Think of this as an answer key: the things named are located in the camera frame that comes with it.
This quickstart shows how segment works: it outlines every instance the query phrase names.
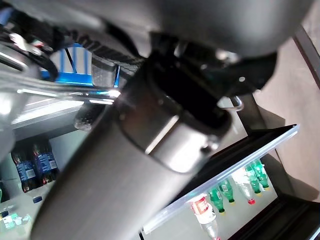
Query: glass panel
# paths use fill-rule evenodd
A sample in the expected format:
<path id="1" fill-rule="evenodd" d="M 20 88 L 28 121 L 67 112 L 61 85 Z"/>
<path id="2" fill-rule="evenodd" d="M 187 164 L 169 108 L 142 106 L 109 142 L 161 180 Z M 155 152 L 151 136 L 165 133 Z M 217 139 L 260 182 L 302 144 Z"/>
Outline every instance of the glass panel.
<path id="1" fill-rule="evenodd" d="M 276 198 L 263 164 L 251 159 L 224 180 L 206 183 L 202 194 L 160 227 L 149 234 L 144 228 L 144 239 L 227 240 Z"/>

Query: floor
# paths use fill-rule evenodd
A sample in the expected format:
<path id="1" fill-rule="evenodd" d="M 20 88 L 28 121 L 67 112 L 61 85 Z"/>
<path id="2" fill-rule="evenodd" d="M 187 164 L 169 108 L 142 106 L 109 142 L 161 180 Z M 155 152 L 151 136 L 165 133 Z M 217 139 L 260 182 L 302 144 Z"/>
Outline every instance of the floor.
<path id="1" fill-rule="evenodd" d="M 300 125 L 299 133 L 276 151 L 295 194 L 320 202 L 320 89 L 292 39 L 280 49 L 275 74 L 254 98 L 260 107 L 285 119 L 286 125 Z"/>

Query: metal handle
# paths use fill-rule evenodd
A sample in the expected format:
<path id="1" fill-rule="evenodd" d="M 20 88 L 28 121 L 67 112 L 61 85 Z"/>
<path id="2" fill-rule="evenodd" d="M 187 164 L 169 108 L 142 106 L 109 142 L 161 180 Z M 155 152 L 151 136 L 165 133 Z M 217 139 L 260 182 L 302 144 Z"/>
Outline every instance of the metal handle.
<path id="1" fill-rule="evenodd" d="M 236 101 L 237 106 L 222 107 L 221 109 L 227 110 L 227 111 L 230 111 L 230 112 L 239 112 L 242 109 L 244 109 L 245 105 L 244 105 L 244 103 L 241 101 L 241 99 L 238 96 L 234 96 L 233 99 Z"/>

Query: glass refrigerator door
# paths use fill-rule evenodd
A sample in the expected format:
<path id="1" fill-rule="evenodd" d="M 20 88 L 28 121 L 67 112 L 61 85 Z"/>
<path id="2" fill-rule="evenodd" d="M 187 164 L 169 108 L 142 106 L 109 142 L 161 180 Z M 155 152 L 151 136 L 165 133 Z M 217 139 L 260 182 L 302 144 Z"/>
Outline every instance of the glass refrigerator door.
<path id="1" fill-rule="evenodd" d="M 143 238 L 229 239 L 277 199 L 263 156 L 298 128 L 257 131 L 215 154 L 176 199 L 143 226 Z"/>

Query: refrigerator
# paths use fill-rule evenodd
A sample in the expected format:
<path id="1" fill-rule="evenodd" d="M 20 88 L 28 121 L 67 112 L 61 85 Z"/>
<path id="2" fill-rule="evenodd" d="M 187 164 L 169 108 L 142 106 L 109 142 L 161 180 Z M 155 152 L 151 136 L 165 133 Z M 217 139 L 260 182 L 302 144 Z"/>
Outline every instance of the refrigerator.
<path id="1" fill-rule="evenodd" d="M 231 102 L 224 99 L 220 104 L 225 107 Z M 87 136 L 86 132 L 73 127 L 77 107 L 59 114 L 22 120 L 15 129 L 17 144 L 30 143 L 38 138 L 48 139 L 57 167 L 63 171 L 69 158 Z M 191 209 L 190 201 L 201 194 L 206 195 L 206 201 L 212 206 L 220 240 L 301 240 L 314 239 L 318 235 L 319 204 L 292 196 L 290 180 L 274 151 L 279 144 L 289 141 L 299 131 L 299 126 L 255 130 L 247 135 L 238 115 L 233 112 L 232 117 L 232 127 L 217 152 L 167 206 L 141 226 L 140 232 L 131 240 L 209 240 L 210 237 L 202 230 Z M 253 196 L 255 204 L 248 204 L 233 175 L 257 159 L 264 165 L 269 188 L 259 187 L 261 194 Z M 235 204 L 230 204 L 221 192 L 224 208 L 224 214 L 221 214 L 208 193 L 224 180 L 230 182 Z M 37 212 L 54 184 L 51 182 L 23 193 L 11 156 L 2 161 L 0 240 L 29 239 Z"/>
<path id="2" fill-rule="evenodd" d="M 141 229 L 135 239 L 143 240 L 312 240 L 320 232 L 320 203 L 305 201 L 294 196 L 288 176 L 274 152 L 274 148 L 289 141 L 299 130 L 298 125 L 276 129 L 256 130 L 249 136 L 226 147 L 212 156 L 198 175 L 162 211 Z M 237 182 L 246 175 L 246 167 L 260 160 L 267 176 L 268 187 L 255 193 L 251 186 L 249 201 Z M 222 189 L 226 180 L 233 191 L 230 202 Z M 222 198 L 217 206 L 210 192 L 217 189 Z M 212 206 L 217 224 L 216 238 L 202 229 L 198 212 L 192 202 L 205 196 Z"/>

